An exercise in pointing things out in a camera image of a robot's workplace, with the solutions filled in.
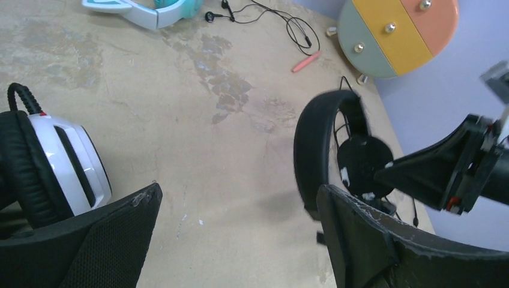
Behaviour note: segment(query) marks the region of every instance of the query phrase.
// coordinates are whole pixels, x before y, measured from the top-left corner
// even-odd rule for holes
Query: beige floor
[[[199,17],[160,31],[90,13],[79,0],[6,1],[0,11],[0,90],[30,87],[46,112],[87,128],[114,200],[152,181],[164,198],[139,287],[334,287],[319,224],[303,210],[292,166],[300,111],[337,89],[342,62],[334,21],[282,1],[308,20],[323,56],[303,55],[280,19],[253,25]],[[239,2],[231,1],[234,9]],[[248,10],[248,19],[258,14]],[[401,155],[372,83],[363,96],[373,132]],[[7,109],[7,99],[0,101]],[[392,199],[411,221],[409,199]],[[421,226],[432,231],[418,206]]]

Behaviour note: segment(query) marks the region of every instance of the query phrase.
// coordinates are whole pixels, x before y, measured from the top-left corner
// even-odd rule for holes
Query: metal knob
[[[385,32],[387,33],[392,33],[394,32],[394,30],[396,30],[396,23],[389,23],[387,24],[387,26],[385,27]]]
[[[364,50],[363,43],[359,43],[359,44],[355,45],[355,47],[354,47],[355,53],[361,53],[363,50]]]
[[[431,7],[431,0],[422,0],[420,7],[421,10],[428,10]]]

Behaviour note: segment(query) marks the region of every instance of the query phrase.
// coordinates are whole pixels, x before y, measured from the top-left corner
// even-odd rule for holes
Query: pink pen
[[[292,72],[293,73],[296,73],[296,72],[299,72],[300,70],[302,70],[302,68],[308,66],[309,63],[313,62],[316,58],[318,58],[318,56],[320,56],[322,54],[322,52],[318,51],[318,52],[315,52],[314,54],[312,54],[311,56],[309,56],[308,58],[302,60],[301,62],[299,62],[299,64],[297,64],[293,69],[292,69]]]

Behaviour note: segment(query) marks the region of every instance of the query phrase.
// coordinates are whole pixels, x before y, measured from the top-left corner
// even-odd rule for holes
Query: black headphones
[[[381,199],[393,190],[373,180],[374,172],[394,160],[390,148],[371,135],[361,98],[349,90],[326,92],[312,99],[297,122],[294,169],[306,211],[319,220],[316,196],[329,184],[331,134],[336,138],[337,112],[345,118],[349,139],[337,145],[337,162],[348,191],[364,200]]]
[[[205,20],[209,23],[214,21],[214,18],[216,17],[227,17],[230,19],[231,22],[235,22],[235,17],[233,16],[232,9],[230,8],[230,4],[227,0],[221,0],[221,8],[222,9],[228,9],[228,13],[230,13],[230,16],[222,15],[222,14],[215,14],[212,11],[209,11],[205,13]]]

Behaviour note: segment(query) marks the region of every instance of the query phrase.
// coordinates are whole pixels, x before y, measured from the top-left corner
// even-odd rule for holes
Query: drawer
[[[378,43],[371,35],[354,4],[344,4],[338,21],[337,35],[341,49],[348,61],[359,72],[366,76],[391,78],[396,76],[391,64],[387,61]],[[363,45],[362,51],[356,52],[355,46]]]
[[[433,58],[400,0],[353,0],[360,16],[396,74],[406,74]],[[395,24],[393,32],[385,27]]]
[[[454,35],[459,19],[458,3],[456,0],[430,0],[431,6],[422,9],[423,1],[401,0],[401,3],[431,54],[436,56]]]

